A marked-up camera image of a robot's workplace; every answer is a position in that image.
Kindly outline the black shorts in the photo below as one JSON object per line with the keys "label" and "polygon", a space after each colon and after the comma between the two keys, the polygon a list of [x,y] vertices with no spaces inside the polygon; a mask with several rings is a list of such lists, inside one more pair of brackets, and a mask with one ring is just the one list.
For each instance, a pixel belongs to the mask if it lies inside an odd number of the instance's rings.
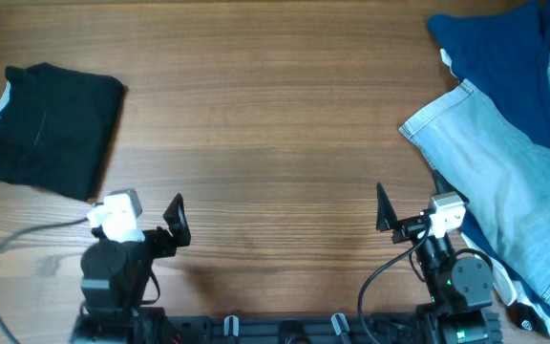
{"label": "black shorts", "polygon": [[79,201],[95,193],[125,93],[109,75],[40,63],[5,70],[0,182]]}

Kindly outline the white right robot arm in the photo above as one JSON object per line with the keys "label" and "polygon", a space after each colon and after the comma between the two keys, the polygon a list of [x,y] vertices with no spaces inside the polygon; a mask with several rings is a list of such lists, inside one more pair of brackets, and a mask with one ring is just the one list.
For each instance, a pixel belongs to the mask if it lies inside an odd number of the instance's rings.
{"label": "white right robot arm", "polygon": [[377,229],[390,230],[395,244],[412,243],[432,301],[407,319],[374,321],[375,332],[392,343],[500,343],[498,315],[487,311],[493,304],[493,263],[477,250],[454,249],[449,238],[462,224],[465,199],[455,191],[438,194],[419,215],[399,220],[383,185],[376,190]]}

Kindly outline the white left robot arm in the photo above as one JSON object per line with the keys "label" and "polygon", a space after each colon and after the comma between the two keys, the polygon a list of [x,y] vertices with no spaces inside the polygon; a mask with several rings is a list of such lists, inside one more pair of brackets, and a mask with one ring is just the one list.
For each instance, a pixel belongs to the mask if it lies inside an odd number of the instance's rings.
{"label": "white left robot arm", "polygon": [[106,196],[87,214],[97,242],[82,255],[84,301],[72,343],[181,343],[183,335],[156,299],[146,299],[149,282],[160,289],[153,263],[187,247],[191,234],[178,194],[163,213],[167,228],[138,227],[142,212],[133,189]]}

